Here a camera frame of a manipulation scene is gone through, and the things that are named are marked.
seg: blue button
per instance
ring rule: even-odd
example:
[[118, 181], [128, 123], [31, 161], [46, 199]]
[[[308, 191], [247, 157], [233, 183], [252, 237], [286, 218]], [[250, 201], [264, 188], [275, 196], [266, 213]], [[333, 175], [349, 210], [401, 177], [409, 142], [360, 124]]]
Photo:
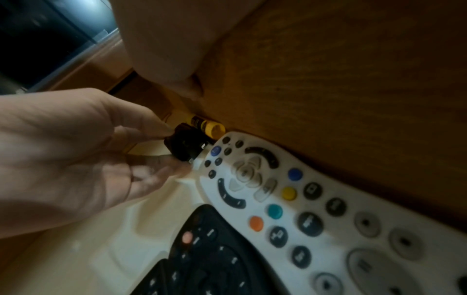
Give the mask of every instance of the blue button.
[[300, 169], [292, 168], [288, 171], [288, 178], [292, 181], [298, 181], [302, 179], [303, 172]]
[[218, 146], [218, 145], [213, 147], [213, 149], [211, 150], [211, 156], [219, 155], [221, 150], [222, 150], [222, 148], [220, 146]]
[[269, 205], [268, 215], [270, 218], [279, 219], [282, 217], [282, 207], [276, 204]]

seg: hand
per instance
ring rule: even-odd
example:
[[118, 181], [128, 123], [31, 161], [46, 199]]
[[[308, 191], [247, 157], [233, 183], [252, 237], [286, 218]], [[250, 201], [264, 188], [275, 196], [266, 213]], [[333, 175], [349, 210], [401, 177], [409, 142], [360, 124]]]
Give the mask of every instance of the hand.
[[122, 153], [172, 133], [148, 108], [96, 89], [0, 97], [0, 238], [83, 219], [189, 171], [172, 156]]
[[191, 99], [210, 47], [265, 0], [110, 0], [133, 67]]

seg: white remote control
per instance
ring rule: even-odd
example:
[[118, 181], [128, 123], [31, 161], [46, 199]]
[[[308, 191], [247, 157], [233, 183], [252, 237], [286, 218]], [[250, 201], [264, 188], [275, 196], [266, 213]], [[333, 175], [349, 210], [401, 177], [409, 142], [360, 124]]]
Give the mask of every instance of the white remote control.
[[467, 236], [229, 132], [199, 170], [209, 202], [293, 295], [466, 295]]

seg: teal button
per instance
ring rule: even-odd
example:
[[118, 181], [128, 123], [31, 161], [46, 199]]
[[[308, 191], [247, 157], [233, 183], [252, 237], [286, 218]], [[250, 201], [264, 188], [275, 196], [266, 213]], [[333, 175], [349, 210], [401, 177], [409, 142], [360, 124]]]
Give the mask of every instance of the teal button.
[[269, 205], [268, 215], [270, 218], [279, 219], [282, 217], [282, 207], [276, 204]]

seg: pink button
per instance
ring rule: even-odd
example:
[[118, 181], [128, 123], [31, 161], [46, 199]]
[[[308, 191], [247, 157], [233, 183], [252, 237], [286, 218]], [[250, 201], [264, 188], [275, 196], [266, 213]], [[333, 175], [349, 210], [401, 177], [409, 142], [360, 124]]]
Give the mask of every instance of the pink button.
[[193, 234], [189, 231], [185, 231], [185, 233], [183, 234], [182, 238], [181, 238], [181, 241], [184, 243], [184, 244], [189, 244], [191, 243], [191, 241], [193, 240]]

